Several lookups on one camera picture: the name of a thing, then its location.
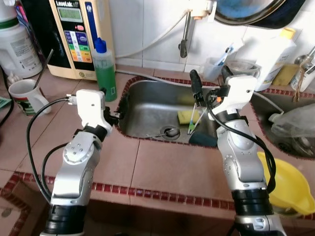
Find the stainless steel sink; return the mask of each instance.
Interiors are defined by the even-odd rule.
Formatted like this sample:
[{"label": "stainless steel sink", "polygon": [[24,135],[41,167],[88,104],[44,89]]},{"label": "stainless steel sink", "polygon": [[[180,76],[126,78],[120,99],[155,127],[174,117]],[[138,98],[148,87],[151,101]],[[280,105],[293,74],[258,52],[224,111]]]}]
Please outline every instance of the stainless steel sink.
[{"label": "stainless steel sink", "polygon": [[[132,84],[128,92],[129,108],[125,118],[119,122],[124,134],[147,138],[163,134],[172,127],[178,127],[180,135],[156,139],[188,143],[190,139],[190,135],[187,134],[188,124],[179,124],[177,112],[193,109],[194,98],[191,88],[143,80]],[[196,131],[216,137],[216,129],[217,124],[204,115]]]},{"label": "stainless steel sink", "polygon": [[[292,96],[288,95],[271,93],[263,93],[263,95],[273,101],[280,108],[282,108],[284,112],[289,112],[295,108],[315,103],[315,100],[312,98],[301,97],[299,102],[292,102]],[[272,144],[274,144],[289,155],[294,155],[298,157],[309,157],[301,150],[296,148],[296,146],[294,145],[295,141],[292,138],[279,137],[271,132],[272,122],[270,122],[268,118],[274,113],[280,113],[276,108],[274,108],[268,102],[256,95],[253,95],[251,102],[254,111],[256,112],[258,119],[262,125],[263,131]]]}]

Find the black cable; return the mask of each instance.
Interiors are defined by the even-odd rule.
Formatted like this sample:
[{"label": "black cable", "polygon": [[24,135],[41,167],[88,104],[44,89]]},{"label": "black cable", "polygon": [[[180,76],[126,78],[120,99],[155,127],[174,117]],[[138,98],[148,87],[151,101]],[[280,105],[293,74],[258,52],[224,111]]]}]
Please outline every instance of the black cable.
[{"label": "black cable", "polygon": [[235,227],[235,224],[233,224],[233,225],[231,226],[231,228],[228,230],[226,236],[231,236],[232,233],[233,233],[233,231],[235,230],[235,228],[236,228],[236,227]]},{"label": "black cable", "polygon": [[257,137],[257,139],[255,139],[254,137],[245,134],[239,130],[233,129],[229,126],[227,126],[226,124],[224,124],[221,120],[219,120],[217,118],[217,116],[212,112],[212,108],[209,105],[209,96],[211,94],[211,91],[209,93],[207,93],[206,95],[206,106],[208,109],[208,112],[210,113],[210,115],[212,116],[212,118],[222,127],[224,127],[226,130],[229,130],[235,134],[238,134],[240,136],[243,136],[244,138],[247,138],[251,141],[253,141],[254,143],[256,143],[257,145],[259,145],[265,152],[265,156],[266,156],[266,162],[267,162],[267,166],[268,166],[268,171],[270,173],[270,179],[269,182],[267,184],[267,191],[268,193],[271,193],[275,187],[276,187],[276,180],[275,180],[275,175],[276,175],[276,162],[275,159],[273,157],[273,155],[271,154],[271,152],[269,151],[269,149],[267,148],[267,146],[264,144],[264,142]]},{"label": "black cable", "polygon": [[30,143],[30,131],[31,131],[31,127],[35,121],[35,119],[39,116],[39,114],[44,111],[46,108],[54,105],[55,103],[58,102],[63,102],[63,101],[67,101],[68,98],[64,97],[64,98],[59,98],[56,99],[55,101],[52,101],[50,103],[48,103],[47,105],[43,106],[41,109],[39,109],[39,111],[31,118],[27,128],[26,128],[26,143],[27,143],[27,147],[28,147],[28,153],[29,153],[29,157],[30,157],[30,162],[31,162],[31,168],[33,170],[33,174],[34,174],[34,178],[35,178],[35,182],[40,190],[40,192],[42,193],[42,195],[44,196],[44,198],[46,199],[46,201],[48,203],[50,203],[50,197],[47,195],[45,189],[43,188],[43,185],[40,182],[40,179],[38,177],[37,171],[36,171],[36,167],[34,164],[34,160],[33,160],[33,155],[32,155],[32,148],[31,148],[31,143]]},{"label": "black cable", "polygon": [[59,146],[54,147],[53,149],[51,149],[51,150],[49,151],[49,153],[47,153],[47,155],[45,156],[45,158],[44,158],[44,160],[43,160],[43,164],[42,164],[42,166],[41,166],[41,174],[40,174],[40,176],[41,176],[41,181],[42,181],[43,187],[44,187],[44,189],[45,189],[47,195],[48,195],[50,198],[51,198],[51,192],[50,192],[50,190],[49,190],[49,188],[48,188],[48,186],[47,186],[46,180],[45,180],[45,168],[46,168],[46,163],[47,163],[47,161],[48,161],[48,158],[51,156],[51,154],[53,154],[53,153],[54,153],[55,151],[57,151],[58,149],[63,148],[63,147],[66,146],[67,144],[68,144],[68,143],[64,143],[64,144],[61,144],[61,145],[59,145]]},{"label": "black cable", "polygon": [[[5,72],[4,72],[4,70],[3,70],[2,67],[1,67],[1,71],[2,71],[2,74],[3,74],[3,80],[4,80],[5,88],[6,88],[6,90],[7,90],[8,93],[9,93],[9,86],[8,86],[7,75],[5,74]],[[8,113],[5,115],[5,117],[1,120],[1,122],[0,122],[0,127],[1,127],[1,126],[5,123],[5,121],[8,119],[8,117],[10,116],[10,114],[12,113],[13,108],[14,108],[13,97],[11,96],[10,93],[9,93],[9,96],[10,96],[10,99],[11,99],[10,109],[9,109]]]}]

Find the kitchen counter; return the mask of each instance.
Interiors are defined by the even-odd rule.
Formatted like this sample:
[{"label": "kitchen counter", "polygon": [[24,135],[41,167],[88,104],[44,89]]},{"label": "kitchen counter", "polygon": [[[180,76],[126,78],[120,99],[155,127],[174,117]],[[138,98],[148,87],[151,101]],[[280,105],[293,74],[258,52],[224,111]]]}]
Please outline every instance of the kitchen counter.
[{"label": "kitchen counter", "polygon": [[[118,66],[147,75],[188,79],[187,73]],[[116,74],[118,96],[134,76]],[[70,80],[52,76],[45,71],[39,85],[49,101],[75,93],[79,89],[98,89],[96,82]],[[0,96],[6,96],[0,84]],[[119,99],[106,103],[114,111]],[[273,146],[263,135],[250,104],[243,110],[251,130],[266,143],[275,158],[297,167],[309,182],[315,196],[315,161],[288,156]],[[36,188],[27,155],[25,130],[30,118],[17,106],[0,129],[0,169],[16,173],[27,185]],[[75,106],[58,103],[48,115],[39,117],[31,130],[34,161],[39,172],[49,150],[71,140],[76,129],[82,128]],[[62,150],[56,151],[46,165],[47,180],[53,183],[62,163]],[[233,219],[233,203],[222,171],[222,157],[215,148],[194,147],[129,138],[113,128],[105,138],[100,162],[95,169],[91,198],[164,210]],[[286,226],[295,224],[315,228],[313,220],[283,219]]]}]

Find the yellow sponge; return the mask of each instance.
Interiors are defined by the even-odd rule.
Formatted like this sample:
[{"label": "yellow sponge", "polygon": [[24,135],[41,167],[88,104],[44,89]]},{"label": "yellow sponge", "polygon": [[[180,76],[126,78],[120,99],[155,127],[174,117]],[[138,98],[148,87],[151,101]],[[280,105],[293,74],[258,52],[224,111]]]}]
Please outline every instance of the yellow sponge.
[{"label": "yellow sponge", "polygon": [[[177,116],[179,124],[189,124],[191,118],[192,110],[190,111],[178,111]],[[195,124],[199,119],[200,115],[198,111],[195,111],[193,114],[192,122]]]}]

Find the yellow funnel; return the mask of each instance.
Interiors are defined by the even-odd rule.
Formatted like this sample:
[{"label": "yellow funnel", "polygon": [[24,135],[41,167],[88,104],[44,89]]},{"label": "yellow funnel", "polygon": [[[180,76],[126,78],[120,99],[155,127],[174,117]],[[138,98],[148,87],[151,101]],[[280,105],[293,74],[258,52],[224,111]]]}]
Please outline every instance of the yellow funnel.
[{"label": "yellow funnel", "polygon": [[[270,179],[265,154],[258,152],[258,157],[264,167],[266,181]],[[315,200],[311,195],[310,186],[304,175],[291,164],[275,159],[276,188],[269,195],[270,203],[276,207],[293,208],[303,215],[315,212]]]}]

